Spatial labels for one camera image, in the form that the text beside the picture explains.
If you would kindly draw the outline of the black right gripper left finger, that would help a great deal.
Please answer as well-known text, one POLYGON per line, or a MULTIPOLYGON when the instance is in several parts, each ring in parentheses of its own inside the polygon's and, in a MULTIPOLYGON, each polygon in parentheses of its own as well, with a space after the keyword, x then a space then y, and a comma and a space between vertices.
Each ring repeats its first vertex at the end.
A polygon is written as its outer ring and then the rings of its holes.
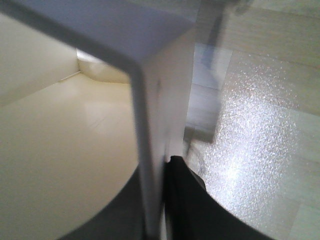
POLYGON ((144 240, 145 221, 139 169, 118 195, 88 222, 62 240, 144 240))

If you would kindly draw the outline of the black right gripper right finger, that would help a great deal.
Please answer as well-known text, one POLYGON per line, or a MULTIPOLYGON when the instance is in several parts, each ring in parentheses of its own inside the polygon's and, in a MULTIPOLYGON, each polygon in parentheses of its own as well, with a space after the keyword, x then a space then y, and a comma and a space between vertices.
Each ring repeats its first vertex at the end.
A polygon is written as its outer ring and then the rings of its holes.
POLYGON ((172 240, 269 239, 219 205, 203 185, 181 156, 171 156, 164 171, 164 204, 172 240))

